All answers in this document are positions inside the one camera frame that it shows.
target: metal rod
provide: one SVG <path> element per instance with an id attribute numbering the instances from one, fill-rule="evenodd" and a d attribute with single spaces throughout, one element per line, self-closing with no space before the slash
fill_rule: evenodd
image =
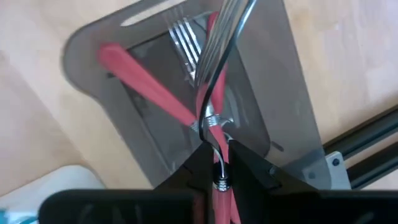
<path id="1" fill-rule="evenodd" d="M 332 139 L 323 148 L 326 154 L 339 151 L 347 159 L 397 131 L 398 105 Z"/>
<path id="2" fill-rule="evenodd" d="M 362 189 L 398 168 L 398 142 L 347 170 L 352 189 Z"/>

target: red fork handle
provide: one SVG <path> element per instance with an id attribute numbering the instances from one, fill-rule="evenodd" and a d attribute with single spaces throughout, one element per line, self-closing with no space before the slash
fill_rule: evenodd
<path id="1" fill-rule="evenodd" d="M 209 38 L 210 31 L 214 26 L 214 22 L 218 16 L 218 12 L 210 14 L 207 20 L 207 38 Z M 211 94 L 211 102 L 213 103 L 215 114 L 221 114 L 223 112 L 223 100 L 224 100 L 224 87 L 225 87 L 225 75 L 228 65 L 225 64 L 222 69 L 220 76 L 217 79 L 217 83 L 214 87 L 213 93 Z"/>
<path id="2" fill-rule="evenodd" d="M 219 192 L 213 188 L 213 209 L 215 213 L 215 224 L 231 223 L 231 194 L 232 190 Z"/>
<path id="3" fill-rule="evenodd" d="M 157 104 L 186 126 L 196 117 L 162 84 L 134 60 L 119 44 L 104 44 L 98 52 L 99 62 L 139 94 Z"/>
<path id="4" fill-rule="evenodd" d="M 234 191 L 231 189 L 231 220 L 235 224 L 241 224 L 241 217 L 239 217 L 238 207 L 236 206 Z"/>

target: wooden floor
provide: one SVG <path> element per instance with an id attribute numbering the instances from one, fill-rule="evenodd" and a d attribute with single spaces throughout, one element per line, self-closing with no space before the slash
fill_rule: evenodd
<path id="1" fill-rule="evenodd" d="M 67 164 L 89 167 L 107 187 L 150 187 L 99 104 L 60 67 L 74 30 L 130 3 L 0 2 L 0 195 Z M 322 141 L 398 104 L 398 1 L 285 5 Z"/>

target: fork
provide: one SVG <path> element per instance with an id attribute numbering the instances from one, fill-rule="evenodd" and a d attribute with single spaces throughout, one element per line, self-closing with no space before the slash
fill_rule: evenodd
<path id="1" fill-rule="evenodd" d="M 236 43 L 256 0 L 224 0 L 197 66 L 195 86 L 218 78 L 232 46 Z"/>
<path id="2" fill-rule="evenodd" d="M 201 48 L 187 18 L 184 17 L 182 21 L 174 23 L 169 29 L 169 34 L 180 57 L 187 66 L 190 80 L 194 81 Z"/>

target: light wood surface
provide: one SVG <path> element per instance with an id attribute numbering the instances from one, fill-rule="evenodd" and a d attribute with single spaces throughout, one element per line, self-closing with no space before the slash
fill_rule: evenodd
<path id="1" fill-rule="evenodd" d="M 0 2 L 0 79 L 24 83 L 15 88 L 0 83 L 0 95 L 21 92 L 24 99 L 19 107 L 0 102 L 0 133 L 7 133 L 0 137 L 0 166 L 10 173 L 20 170 L 2 171 L 0 182 L 10 184 L 0 195 L 76 163 L 93 169 L 107 187 L 150 187 L 100 105 L 70 86 L 60 67 L 62 47 L 73 31 L 131 3 Z M 397 1 L 285 0 L 285 5 L 323 142 L 398 104 Z M 44 115 L 30 113 L 32 107 Z M 19 126 L 30 130 L 28 136 L 15 128 L 21 118 L 32 122 Z M 42 135 L 35 135 L 37 130 Z M 30 139 L 41 145 L 33 147 Z M 25 166 L 24 157 L 33 155 L 37 164 Z"/>
<path id="2" fill-rule="evenodd" d="M 44 200 L 57 192 L 104 188 L 87 168 L 64 166 L 0 197 L 0 208 L 7 208 L 7 223 L 19 223 L 17 221 L 23 217 L 36 217 Z"/>

